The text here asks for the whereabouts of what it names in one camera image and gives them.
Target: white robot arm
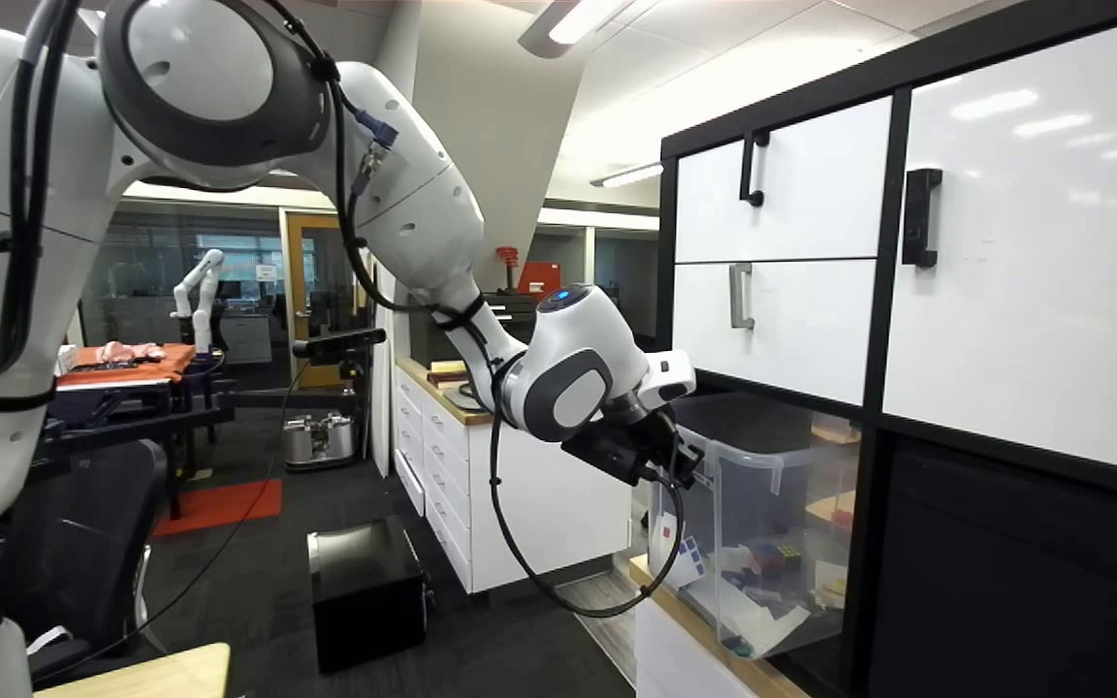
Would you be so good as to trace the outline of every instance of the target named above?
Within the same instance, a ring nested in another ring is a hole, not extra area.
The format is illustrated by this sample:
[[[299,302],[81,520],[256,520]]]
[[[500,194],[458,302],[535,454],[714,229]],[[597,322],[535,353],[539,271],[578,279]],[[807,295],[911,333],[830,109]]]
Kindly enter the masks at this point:
[[[357,233],[427,299],[485,407],[640,477],[655,411],[690,392],[690,365],[644,357],[597,287],[539,306],[531,345],[504,333],[473,283],[473,190],[372,66],[322,58],[279,0],[120,0],[101,58],[62,58],[74,8],[39,0],[23,39],[0,31],[0,512],[23,485],[62,326],[128,182],[237,190],[268,171],[326,190],[349,244]],[[16,694],[23,640],[0,620],[0,698]]]
[[[217,302],[217,279],[221,279],[221,248],[209,248],[198,268],[190,268],[178,283],[175,283],[175,310],[171,318],[190,318],[194,322],[194,349],[198,353],[213,353],[213,302]]]

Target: gray carpet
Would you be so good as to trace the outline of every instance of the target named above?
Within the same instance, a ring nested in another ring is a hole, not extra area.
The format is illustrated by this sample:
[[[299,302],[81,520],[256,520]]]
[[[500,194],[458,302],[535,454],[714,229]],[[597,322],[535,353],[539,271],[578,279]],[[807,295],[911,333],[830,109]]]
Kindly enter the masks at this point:
[[[372,465],[283,473],[279,423],[279,407],[244,407],[237,423],[221,427],[221,442],[206,450],[213,485],[283,477],[283,516],[237,527],[217,566],[155,620],[155,636],[167,648],[233,640],[237,682],[252,698],[632,694],[582,624],[535,589],[508,586],[465,597],[415,520],[411,535],[438,582],[427,644],[341,675],[318,675],[303,535],[403,512],[407,504]],[[225,535],[229,527],[155,547],[151,613],[163,613]]]

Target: black handle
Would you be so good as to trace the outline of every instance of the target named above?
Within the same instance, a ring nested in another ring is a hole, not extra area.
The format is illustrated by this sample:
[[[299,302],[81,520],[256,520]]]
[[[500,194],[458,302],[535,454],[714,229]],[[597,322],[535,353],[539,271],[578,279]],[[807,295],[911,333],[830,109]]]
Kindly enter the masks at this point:
[[[752,190],[752,151],[768,147],[768,132],[752,132],[745,140],[745,155],[741,155],[741,202],[749,202],[752,209],[764,206],[764,190]]]
[[[931,206],[942,186],[942,171],[923,167],[908,171],[908,209],[904,209],[904,264],[935,268],[939,252],[931,252]]]

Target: black chair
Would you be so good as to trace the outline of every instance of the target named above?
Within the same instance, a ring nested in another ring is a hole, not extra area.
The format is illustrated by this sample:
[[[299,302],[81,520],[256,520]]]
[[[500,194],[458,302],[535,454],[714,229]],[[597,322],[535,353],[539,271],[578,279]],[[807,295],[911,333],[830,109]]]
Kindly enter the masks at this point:
[[[163,504],[167,458],[124,442],[70,458],[31,481],[0,551],[0,609],[27,640],[66,628],[31,655],[35,686],[50,686],[116,655],[136,628],[136,582]]]

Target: ceiling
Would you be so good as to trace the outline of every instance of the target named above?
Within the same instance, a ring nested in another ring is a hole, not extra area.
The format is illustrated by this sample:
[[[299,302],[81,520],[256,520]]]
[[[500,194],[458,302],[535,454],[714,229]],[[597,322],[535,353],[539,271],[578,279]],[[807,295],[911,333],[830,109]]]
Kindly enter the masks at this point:
[[[659,140],[1005,0],[636,0],[601,27],[555,182],[655,163]]]
[[[283,0],[310,35],[345,62],[372,62],[396,0]],[[0,27],[23,31],[35,0],[0,0]],[[93,50],[93,35],[78,27],[74,54]]]

